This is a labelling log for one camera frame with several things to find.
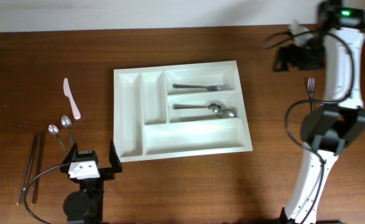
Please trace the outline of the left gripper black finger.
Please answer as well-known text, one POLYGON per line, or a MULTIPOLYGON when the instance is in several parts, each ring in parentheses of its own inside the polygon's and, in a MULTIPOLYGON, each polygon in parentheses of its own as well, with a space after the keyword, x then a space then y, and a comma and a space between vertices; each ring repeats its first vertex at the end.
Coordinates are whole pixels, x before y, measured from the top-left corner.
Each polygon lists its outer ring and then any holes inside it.
POLYGON ((76 161, 76 156, 78 154, 78 144, 75 142, 67 154, 66 158, 63 160, 62 164, 68 164, 76 161))
POLYGON ((110 140, 109 146, 109 163, 111 164, 111 168, 114 173, 121 173, 122 172, 122 164, 119 160, 119 157, 116 152, 116 148, 114 146, 114 141, 110 140))

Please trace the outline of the steel fork packed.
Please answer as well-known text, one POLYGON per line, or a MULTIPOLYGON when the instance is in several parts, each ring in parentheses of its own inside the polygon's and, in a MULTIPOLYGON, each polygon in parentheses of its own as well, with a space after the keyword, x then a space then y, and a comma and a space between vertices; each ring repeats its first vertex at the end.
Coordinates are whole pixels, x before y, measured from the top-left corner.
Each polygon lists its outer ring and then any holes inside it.
POLYGON ((307 95, 310 99, 310 110, 314 111, 314 98, 315 98, 315 78, 310 77, 307 82, 307 95))
POLYGON ((224 91, 226 89, 225 85, 182 85, 174 83, 173 88, 202 88, 206 91, 224 91))

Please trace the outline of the steel tongs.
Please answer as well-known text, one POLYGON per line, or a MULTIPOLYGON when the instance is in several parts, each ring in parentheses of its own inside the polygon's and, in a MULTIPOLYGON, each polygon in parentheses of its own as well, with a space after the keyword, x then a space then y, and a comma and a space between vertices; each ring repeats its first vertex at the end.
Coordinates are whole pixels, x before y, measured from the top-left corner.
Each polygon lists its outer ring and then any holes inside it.
POLYGON ((42 135, 35 134, 30 146, 29 158, 27 161, 17 205, 22 205, 24 203, 24 194, 28 191, 27 186, 29 184, 29 181, 40 173, 42 165, 42 154, 42 135))

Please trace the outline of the steel tablespoon packed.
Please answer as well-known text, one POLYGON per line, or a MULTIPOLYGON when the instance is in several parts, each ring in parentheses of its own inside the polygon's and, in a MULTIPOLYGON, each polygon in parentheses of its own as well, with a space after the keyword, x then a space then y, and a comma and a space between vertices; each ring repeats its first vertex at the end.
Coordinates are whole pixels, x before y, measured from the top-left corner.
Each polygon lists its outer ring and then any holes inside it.
POLYGON ((213 113, 219 113, 224 108, 225 108, 225 105, 219 101, 207 102, 207 104, 205 104, 205 105, 181 105, 181 104, 172 105, 173 110, 208 109, 213 113))
POLYGON ((180 118, 181 122, 187 121, 199 121, 199 120, 208 120, 208 119, 227 119, 227 118, 237 118, 238 113, 236 110, 232 108, 226 108, 216 113, 215 115, 207 115, 207 116, 196 116, 189 118, 180 118))

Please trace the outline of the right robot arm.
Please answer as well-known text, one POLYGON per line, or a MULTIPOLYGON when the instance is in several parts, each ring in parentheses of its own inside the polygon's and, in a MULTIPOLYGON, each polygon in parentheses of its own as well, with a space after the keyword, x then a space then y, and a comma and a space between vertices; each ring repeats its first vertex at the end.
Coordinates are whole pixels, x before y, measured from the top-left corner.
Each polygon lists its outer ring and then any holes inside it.
POLYGON ((345 7, 342 1, 322 1, 317 9, 316 29, 294 22, 285 32, 293 44, 280 48, 275 72, 289 66, 300 70, 326 70, 322 100, 308 103, 300 138, 292 141, 303 149, 302 166, 294 192, 276 223, 316 223, 316 213, 326 179, 340 154, 365 130, 361 97, 361 52, 365 40, 365 11, 345 7))

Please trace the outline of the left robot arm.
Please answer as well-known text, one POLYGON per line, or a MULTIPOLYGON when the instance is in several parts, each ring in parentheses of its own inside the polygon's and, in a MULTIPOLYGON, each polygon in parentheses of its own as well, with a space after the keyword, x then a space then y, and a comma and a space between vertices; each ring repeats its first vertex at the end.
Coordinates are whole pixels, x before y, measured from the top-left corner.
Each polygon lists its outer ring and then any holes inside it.
POLYGON ((104 182, 113 180, 122 172, 122 164, 116 153, 114 141, 109 146, 110 167, 99 168, 95 151, 79 151, 74 143, 62 162, 60 171, 80 186, 70 193, 63 203, 67 223, 102 223, 104 182))

